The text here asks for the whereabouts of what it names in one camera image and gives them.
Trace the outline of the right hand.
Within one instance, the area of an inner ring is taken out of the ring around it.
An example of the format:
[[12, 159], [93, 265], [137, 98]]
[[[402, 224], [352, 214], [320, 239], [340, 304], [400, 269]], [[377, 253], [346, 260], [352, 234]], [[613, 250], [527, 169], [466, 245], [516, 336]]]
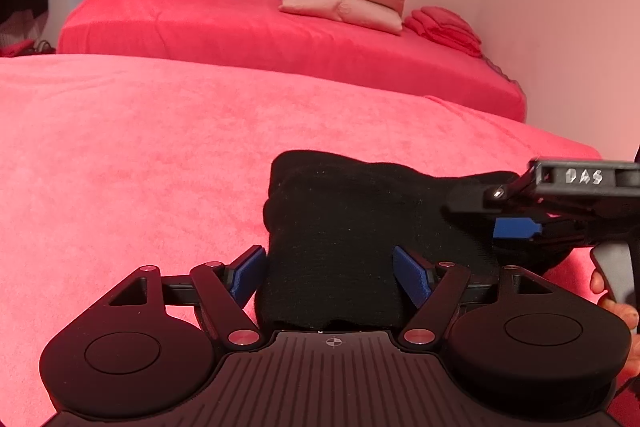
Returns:
[[[589, 283], [590, 291], [599, 297], [598, 306], [611, 312], [625, 322], [628, 329], [631, 331], [639, 326], [639, 313], [631, 305], [626, 303], [616, 303], [610, 297], [605, 290], [605, 283], [602, 274], [598, 270], [593, 270]], [[639, 375], [640, 361], [639, 361], [639, 335], [637, 333], [631, 334], [631, 347], [627, 360], [620, 372], [620, 378], [622, 381], [626, 381], [629, 378], [634, 378]]]

